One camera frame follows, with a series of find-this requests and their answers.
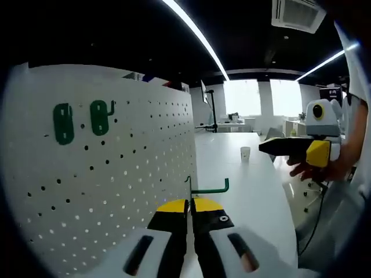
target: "paper cup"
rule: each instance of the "paper cup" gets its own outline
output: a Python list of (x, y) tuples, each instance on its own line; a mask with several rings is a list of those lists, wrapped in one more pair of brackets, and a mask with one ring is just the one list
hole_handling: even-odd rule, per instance
[(248, 162), (250, 158), (250, 147), (241, 147), (241, 161)]

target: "black ceiling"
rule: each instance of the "black ceiling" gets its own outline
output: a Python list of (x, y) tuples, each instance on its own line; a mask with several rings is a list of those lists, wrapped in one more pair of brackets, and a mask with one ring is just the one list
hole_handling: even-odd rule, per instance
[[(204, 33), (227, 71), (278, 68), (306, 72), (341, 50), (329, 16), (315, 34), (309, 34), (273, 27), (271, 0), (178, 3)], [(105, 65), (179, 80), (191, 86), (201, 78), (205, 83), (223, 80), (222, 76), (206, 78), (219, 69), (192, 31), (160, 0), (130, 1), (122, 7), (75, 16), (43, 14), (34, 21), (26, 37), (22, 36), (23, 32), (11, 34), (6, 55), (9, 63)], [(333, 83), (344, 75), (348, 75), (348, 70), (342, 57), (317, 71), (315, 78), (303, 81)], [(281, 74), (268, 74), (268, 77), (280, 78)]]

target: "ceiling light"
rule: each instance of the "ceiling light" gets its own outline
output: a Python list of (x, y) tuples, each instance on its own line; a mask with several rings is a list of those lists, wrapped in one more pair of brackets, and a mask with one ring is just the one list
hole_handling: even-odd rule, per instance
[(210, 53), (211, 57), (214, 59), (215, 63), (219, 67), (221, 73), (224, 75), (226, 81), (229, 81), (229, 77), (225, 72), (223, 65), (221, 64), (219, 58), (216, 56), (215, 51), (209, 44), (208, 40), (205, 38), (203, 33), (198, 29), (196, 24), (191, 20), (191, 18), (185, 13), (185, 11), (177, 4), (174, 0), (162, 0), (165, 4), (167, 4), (193, 31), (193, 33), (197, 36), (197, 38), (202, 42), (206, 50)]
[(340, 57), (341, 55), (343, 55), (345, 53), (345, 51), (349, 51), (349, 50), (352, 50), (352, 49), (355, 49), (357, 46), (359, 46), (359, 43), (353, 43), (351, 46), (349, 46), (348, 48), (346, 48), (345, 50), (342, 50), (342, 51), (339, 51), (338, 53), (336, 53), (334, 56), (332, 56), (331, 58), (328, 58), (326, 61), (320, 63), (319, 65), (317, 65), (315, 68), (311, 69), (310, 71), (308, 71), (307, 73), (303, 74), (301, 77), (299, 77), (298, 79), (296, 79), (295, 81), (299, 81), (301, 79), (303, 79), (304, 77), (306, 77), (307, 75), (315, 72), (316, 70), (318, 70), (319, 68), (322, 68), (324, 65), (328, 64), (329, 62), (335, 60), (336, 58)]

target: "air conditioning vent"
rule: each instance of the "air conditioning vent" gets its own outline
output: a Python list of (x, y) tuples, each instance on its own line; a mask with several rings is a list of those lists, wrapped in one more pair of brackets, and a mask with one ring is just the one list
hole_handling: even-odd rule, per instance
[(326, 13), (312, 0), (272, 0), (272, 25), (314, 34)]

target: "green plastic clip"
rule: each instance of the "green plastic clip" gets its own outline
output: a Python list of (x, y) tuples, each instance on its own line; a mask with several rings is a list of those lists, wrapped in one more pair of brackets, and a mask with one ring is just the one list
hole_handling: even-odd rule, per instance
[[(189, 175), (185, 182), (190, 181), (190, 187), (192, 188), (192, 178)], [(224, 188), (221, 189), (204, 189), (204, 190), (191, 190), (192, 194), (213, 194), (213, 193), (224, 193), (227, 192), (230, 188), (230, 180), (229, 178), (224, 179)]]
[(67, 145), (75, 137), (72, 121), (72, 107), (68, 103), (61, 103), (53, 110), (54, 132), (60, 145)]
[(107, 111), (107, 104), (103, 100), (93, 101), (90, 105), (90, 119), (92, 120), (93, 133), (97, 136), (108, 132), (108, 116), (115, 113), (115, 101), (111, 101), (111, 112)]

